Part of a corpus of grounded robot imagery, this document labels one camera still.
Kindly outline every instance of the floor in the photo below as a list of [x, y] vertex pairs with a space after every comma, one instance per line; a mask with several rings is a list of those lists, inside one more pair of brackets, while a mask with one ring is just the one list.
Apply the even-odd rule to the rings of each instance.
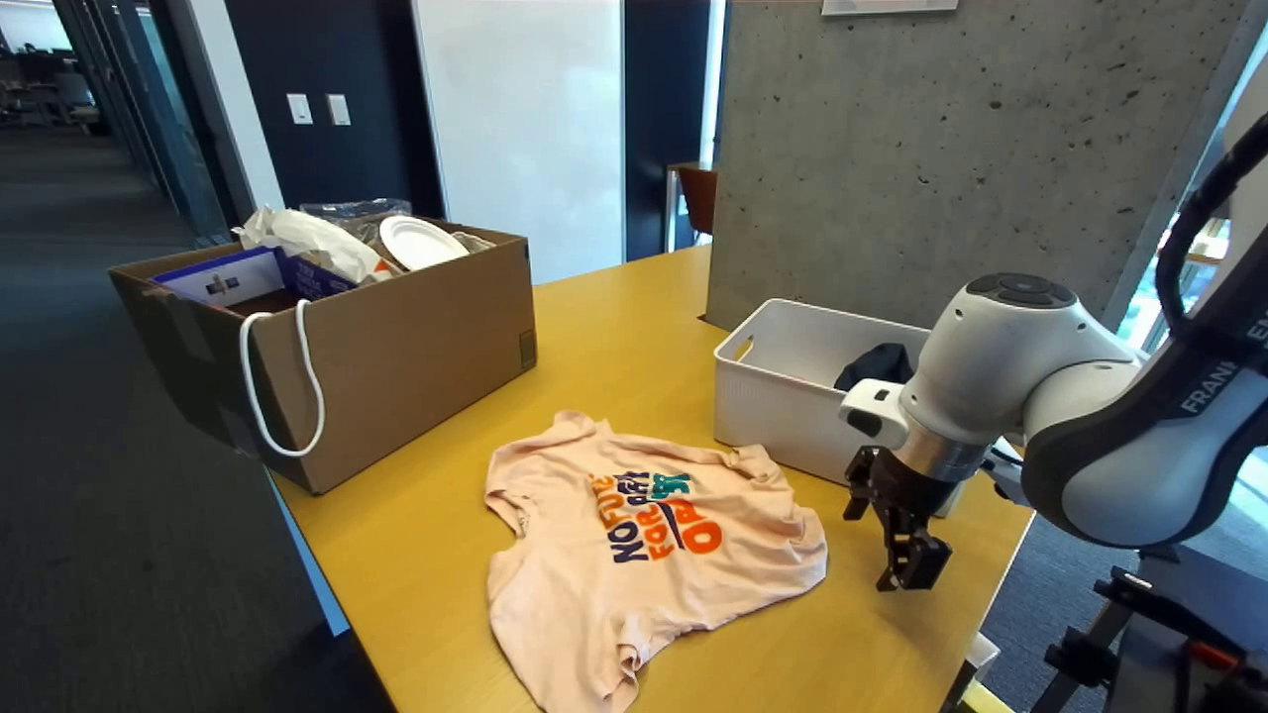
[[387, 711], [260, 473], [181, 423], [110, 293], [190, 241], [107, 140], [0, 132], [0, 711]]

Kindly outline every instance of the t-shirt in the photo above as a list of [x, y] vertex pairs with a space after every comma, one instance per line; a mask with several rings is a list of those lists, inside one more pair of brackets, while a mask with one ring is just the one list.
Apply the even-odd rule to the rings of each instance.
[[827, 542], [766, 449], [680, 449], [563, 412], [490, 455], [520, 534], [487, 575], [490, 634], [543, 711], [631, 711], [637, 671], [824, 577]]

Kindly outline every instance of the yellow table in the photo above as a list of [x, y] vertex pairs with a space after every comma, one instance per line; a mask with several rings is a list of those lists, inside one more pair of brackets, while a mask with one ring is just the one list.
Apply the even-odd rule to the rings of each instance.
[[[309, 498], [276, 480], [398, 711], [536, 711], [487, 630], [482, 577], [510, 532], [482, 513], [487, 455], [555, 412], [618, 432], [713, 444], [713, 344], [699, 320], [709, 252], [668, 252], [536, 289], [539, 370], [363, 476]], [[984, 627], [1028, 513], [977, 480], [935, 532], [954, 557], [927, 594], [874, 594], [874, 521], [841, 523], [843, 493], [794, 476], [820, 513], [827, 577], [717, 634], [675, 643], [635, 711], [935, 711]]]

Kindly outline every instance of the printed graphic on shirt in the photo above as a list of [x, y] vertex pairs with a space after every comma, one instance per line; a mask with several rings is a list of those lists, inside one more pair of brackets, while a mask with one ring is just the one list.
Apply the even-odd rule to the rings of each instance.
[[675, 550], [709, 555], [720, 546], [720, 526], [684, 498], [684, 473], [590, 476], [590, 493], [610, 564], [658, 564]]

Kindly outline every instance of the concrete pillar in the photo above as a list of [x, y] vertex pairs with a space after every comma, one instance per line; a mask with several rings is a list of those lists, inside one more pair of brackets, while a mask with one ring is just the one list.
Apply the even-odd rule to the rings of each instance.
[[1119, 325], [1260, 27], [1263, 0], [734, 0], [709, 320], [786, 293], [931, 325], [1028, 268]]

